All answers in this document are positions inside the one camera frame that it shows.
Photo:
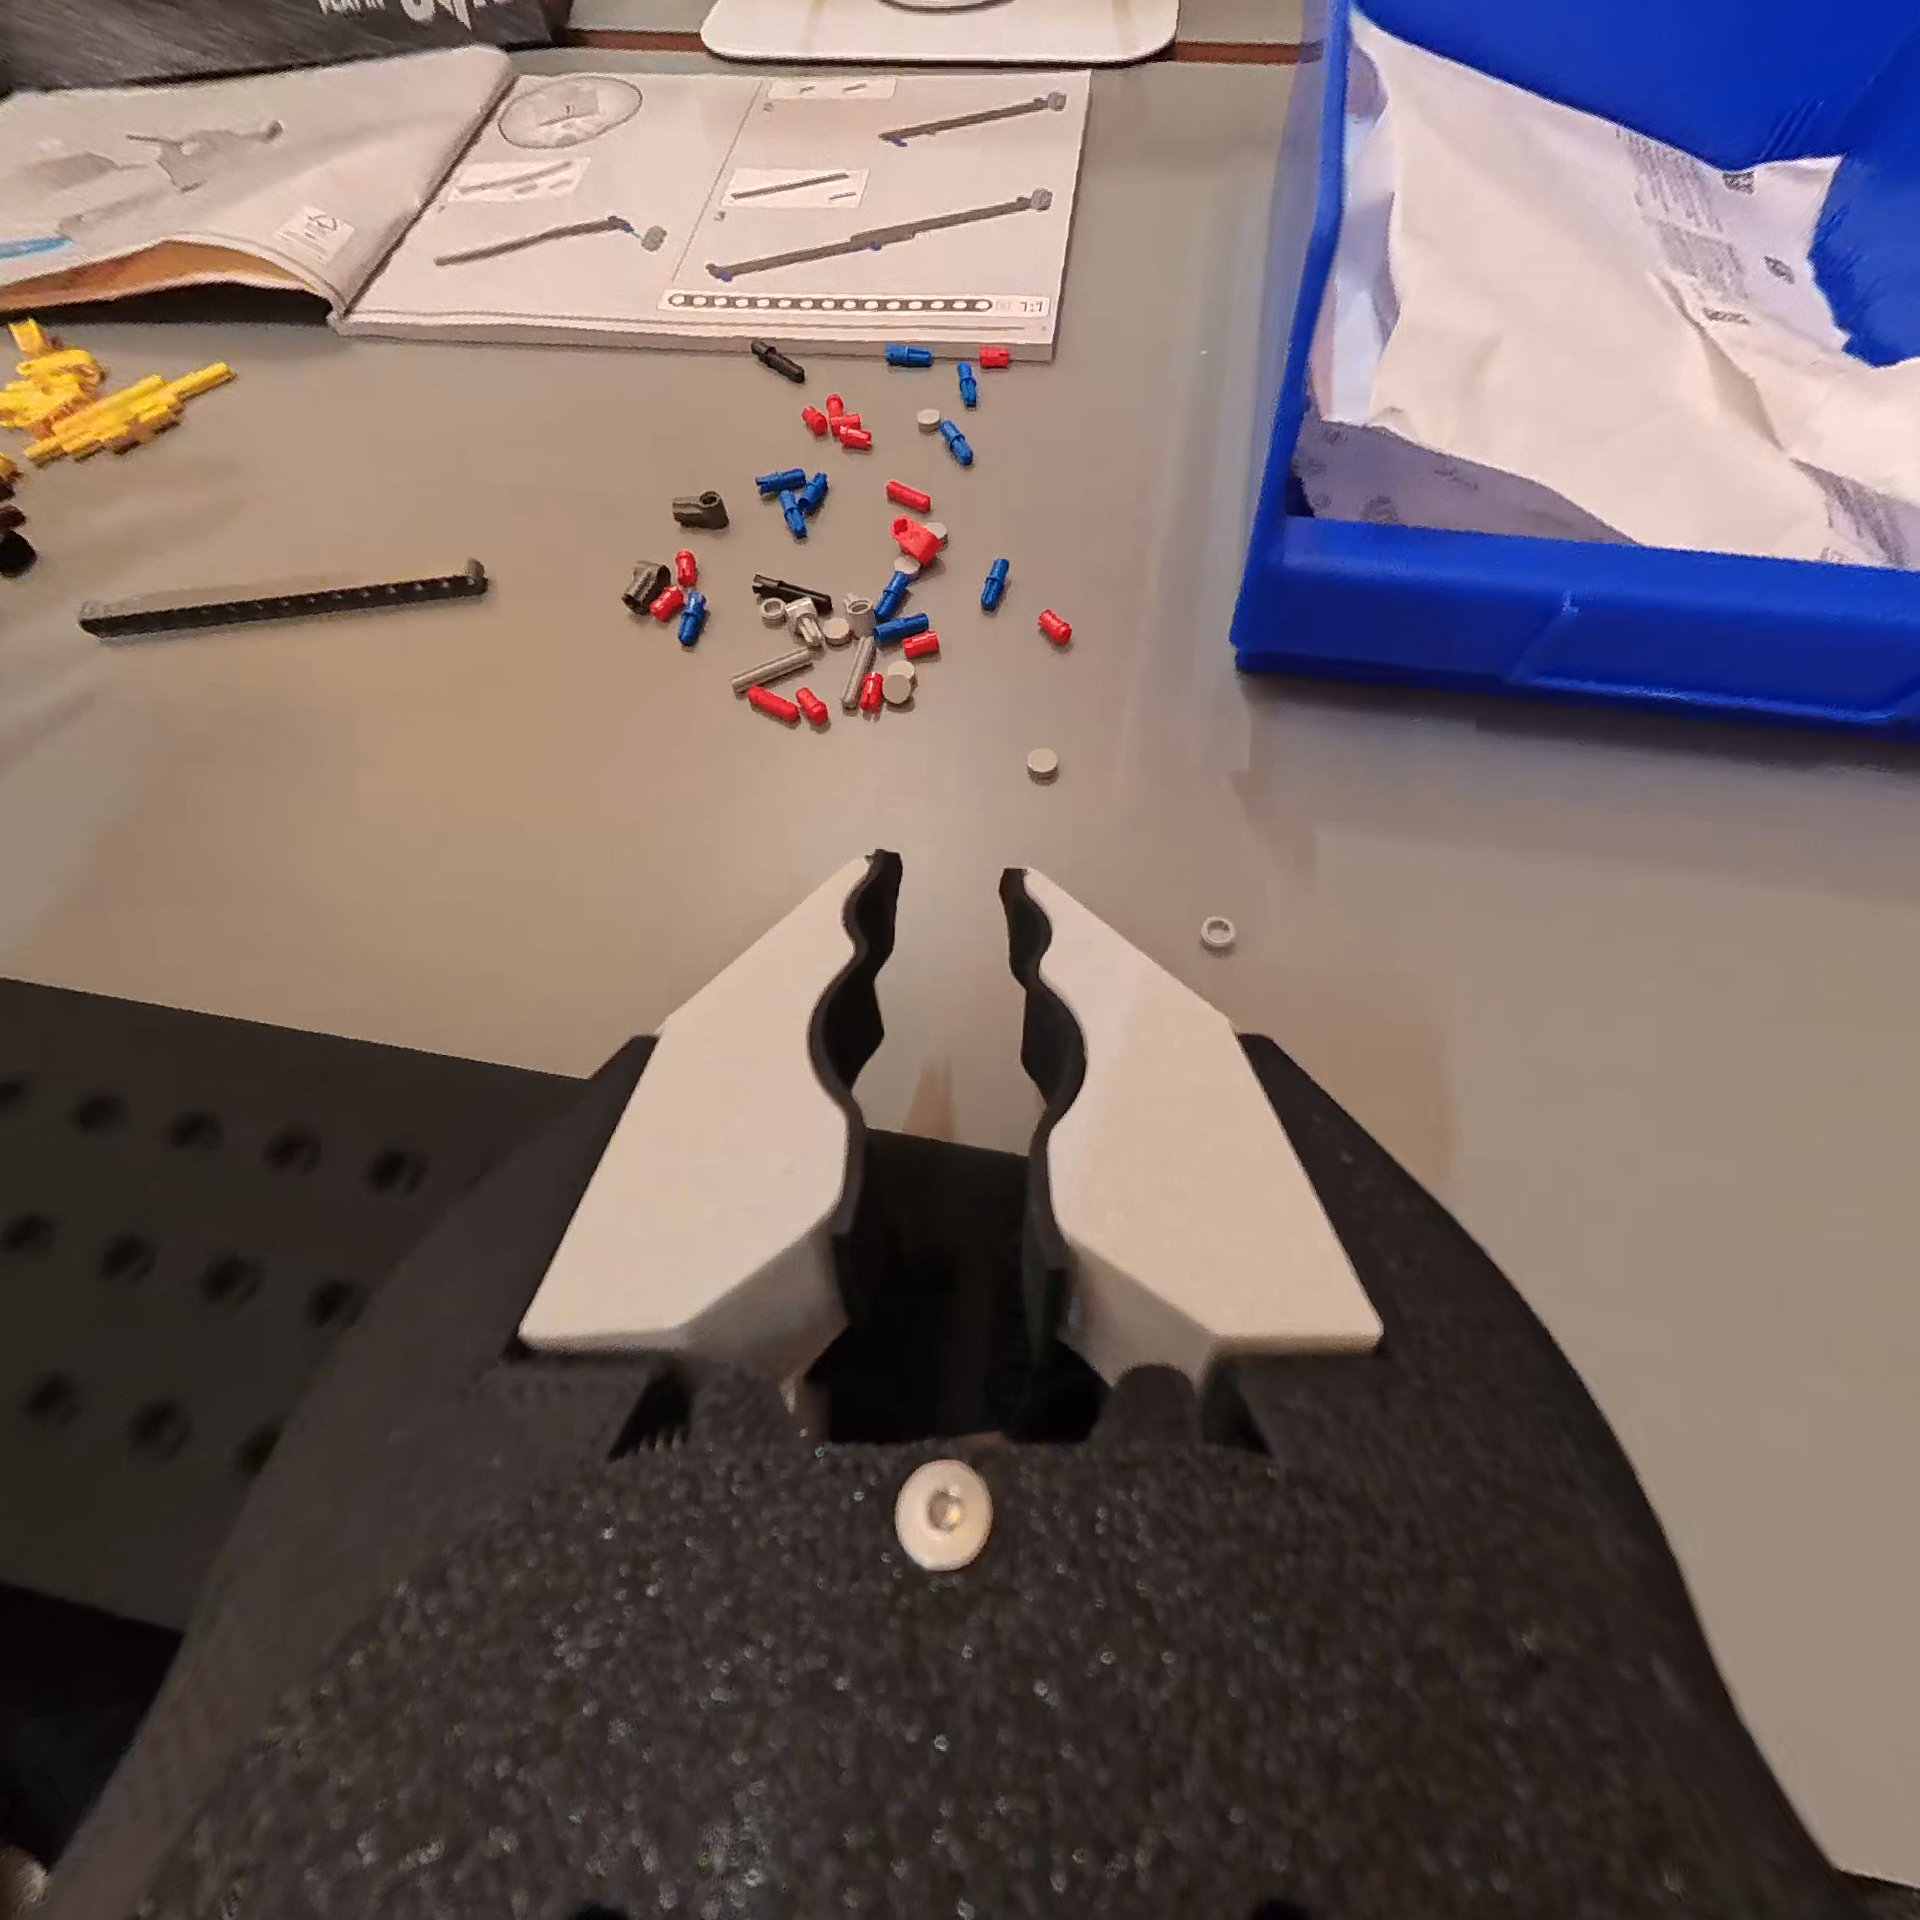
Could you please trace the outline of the small white paper bag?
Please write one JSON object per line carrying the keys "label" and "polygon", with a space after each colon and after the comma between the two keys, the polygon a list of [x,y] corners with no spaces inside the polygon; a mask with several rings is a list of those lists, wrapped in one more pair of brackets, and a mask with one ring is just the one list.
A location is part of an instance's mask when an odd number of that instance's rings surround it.
{"label": "small white paper bag", "polygon": [[1351,14],[1306,406],[1631,547],[1916,571],[1916,180],[1712,161]]}

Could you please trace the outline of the blue plastic bin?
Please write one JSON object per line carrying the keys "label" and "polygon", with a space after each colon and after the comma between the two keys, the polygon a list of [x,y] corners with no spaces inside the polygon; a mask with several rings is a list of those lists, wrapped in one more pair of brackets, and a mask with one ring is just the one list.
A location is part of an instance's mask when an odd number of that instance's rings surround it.
{"label": "blue plastic bin", "polygon": [[[1916,577],[1306,515],[1293,450],[1343,197],[1351,5],[1302,5],[1264,246],[1248,547],[1229,627],[1248,674],[1565,697],[1916,741]],[[1839,5],[1463,5],[1442,49],[1504,80],[1691,133],[1712,161],[1814,134],[1916,180],[1916,17]]]}

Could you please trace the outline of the white sign stand base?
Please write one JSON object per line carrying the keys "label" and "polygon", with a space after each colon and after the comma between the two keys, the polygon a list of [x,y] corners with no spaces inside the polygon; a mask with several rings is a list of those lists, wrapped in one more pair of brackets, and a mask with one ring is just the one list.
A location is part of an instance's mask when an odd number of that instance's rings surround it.
{"label": "white sign stand base", "polygon": [[702,41],[744,64],[1114,66],[1176,26],[1176,3],[715,3]]}

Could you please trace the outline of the yellow lego connector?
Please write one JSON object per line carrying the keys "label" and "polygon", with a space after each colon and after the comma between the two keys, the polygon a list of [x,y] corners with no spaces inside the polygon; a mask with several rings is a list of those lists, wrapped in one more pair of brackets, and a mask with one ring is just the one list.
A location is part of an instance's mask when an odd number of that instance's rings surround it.
{"label": "yellow lego connector", "polygon": [[7,324],[15,371],[3,388],[3,428],[44,432],[91,404],[104,385],[104,368],[87,350],[66,350],[34,320]]}

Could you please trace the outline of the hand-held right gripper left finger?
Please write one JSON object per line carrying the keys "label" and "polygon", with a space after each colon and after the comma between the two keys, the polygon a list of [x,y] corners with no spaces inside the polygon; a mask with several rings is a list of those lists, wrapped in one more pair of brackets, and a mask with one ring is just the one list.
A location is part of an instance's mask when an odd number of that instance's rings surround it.
{"label": "hand-held right gripper left finger", "polygon": [[899,853],[852,858],[659,1027],[523,1348],[796,1378],[838,1337],[901,878]]}

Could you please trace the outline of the pile of small lego pins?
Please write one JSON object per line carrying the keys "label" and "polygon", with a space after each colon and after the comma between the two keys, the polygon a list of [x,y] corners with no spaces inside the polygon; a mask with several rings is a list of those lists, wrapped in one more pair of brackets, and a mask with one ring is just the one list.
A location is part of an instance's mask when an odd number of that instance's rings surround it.
{"label": "pile of small lego pins", "polygon": [[[979,404],[981,373],[1006,371],[1013,365],[1013,360],[1015,354],[1007,344],[984,344],[971,360],[963,356],[956,364],[956,392],[964,414]],[[822,404],[802,406],[802,424],[815,442],[830,442],[840,450],[872,450],[872,432],[867,428],[862,414],[848,410],[838,393],[830,393]],[[976,454],[958,419],[943,414],[943,430],[932,437],[946,445],[958,466],[964,470],[971,468]],[[806,470],[800,466],[765,470],[755,475],[752,484],[763,504],[776,507],[782,526],[797,544],[808,539],[811,523],[822,513],[832,491],[826,468]],[[886,478],[882,482],[882,499],[886,505],[902,510],[896,517],[923,521],[939,536],[943,553],[938,563],[918,568],[911,558],[904,558],[891,538],[891,521],[896,520],[891,517],[886,538],[893,544],[893,564],[877,595],[851,592],[834,598],[826,589],[811,589],[767,574],[755,574],[750,580],[756,614],[763,627],[784,637],[784,649],[770,660],[736,672],[730,691],[752,712],[779,722],[784,730],[804,724],[806,730],[826,731],[830,726],[832,709],[804,681],[806,674],[815,674],[828,665],[828,654],[851,652],[848,678],[838,704],[840,712],[859,715],[911,707],[918,697],[920,662],[942,656],[942,637],[930,627],[930,614],[908,603],[920,578],[943,563],[951,536],[942,521],[930,520],[932,500],[927,491],[910,486],[899,478]],[[994,558],[982,574],[976,597],[981,614],[994,618],[1006,608],[1011,584],[1011,558]],[[680,649],[692,649],[706,634],[710,611],[712,601],[708,589],[702,587],[699,564],[699,589],[687,611],[677,621],[656,625],[663,629],[670,627]]]}

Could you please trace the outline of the black lego set box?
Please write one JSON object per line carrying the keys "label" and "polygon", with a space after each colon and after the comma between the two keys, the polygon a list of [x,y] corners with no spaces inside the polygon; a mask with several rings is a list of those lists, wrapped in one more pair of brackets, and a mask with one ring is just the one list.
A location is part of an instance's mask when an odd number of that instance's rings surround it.
{"label": "black lego set box", "polygon": [[222,80],[554,43],[570,3],[4,3],[3,92]]}

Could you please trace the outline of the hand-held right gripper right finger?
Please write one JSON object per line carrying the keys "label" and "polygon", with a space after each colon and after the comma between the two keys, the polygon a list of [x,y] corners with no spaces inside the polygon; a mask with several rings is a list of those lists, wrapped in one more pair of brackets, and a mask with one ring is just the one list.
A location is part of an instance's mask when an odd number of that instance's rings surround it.
{"label": "hand-held right gripper right finger", "polygon": [[1368,1353],[1383,1321],[1232,1022],[1032,869],[998,878],[1038,1337],[1096,1377]]}

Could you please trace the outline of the lego instruction booklet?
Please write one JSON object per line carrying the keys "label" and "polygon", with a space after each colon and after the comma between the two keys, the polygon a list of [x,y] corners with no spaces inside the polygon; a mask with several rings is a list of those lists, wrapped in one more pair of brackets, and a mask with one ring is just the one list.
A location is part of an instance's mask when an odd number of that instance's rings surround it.
{"label": "lego instruction booklet", "polygon": [[470,46],[19,92],[4,314],[254,285],[367,338],[1050,360],[1090,83]]}

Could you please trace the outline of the long yellow lego axle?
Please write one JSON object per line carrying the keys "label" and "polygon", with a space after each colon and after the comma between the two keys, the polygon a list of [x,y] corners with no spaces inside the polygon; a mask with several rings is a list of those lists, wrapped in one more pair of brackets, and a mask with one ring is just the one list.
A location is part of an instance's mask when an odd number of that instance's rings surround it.
{"label": "long yellow lego axle", "polygon": [[22,458],[31,466],[45,466],[80,462],[100,450],[123,453],[178,426],[188,403],[232,380],[235,371],[228,364],[212,364],[173,380],[147,376],[42,426]]}

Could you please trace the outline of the flat white paper bag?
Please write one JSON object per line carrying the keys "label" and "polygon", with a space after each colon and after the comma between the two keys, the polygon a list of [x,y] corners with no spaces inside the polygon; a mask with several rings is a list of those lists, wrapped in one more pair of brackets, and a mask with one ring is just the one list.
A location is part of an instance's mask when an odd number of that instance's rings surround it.
{"label": "flat white paper bag", "polygon": [[1406,442],[1379,426],[1302,414],[1293,450],[1311,517],[1487,538],[1629,544],[1605,520],[1511,470]]}

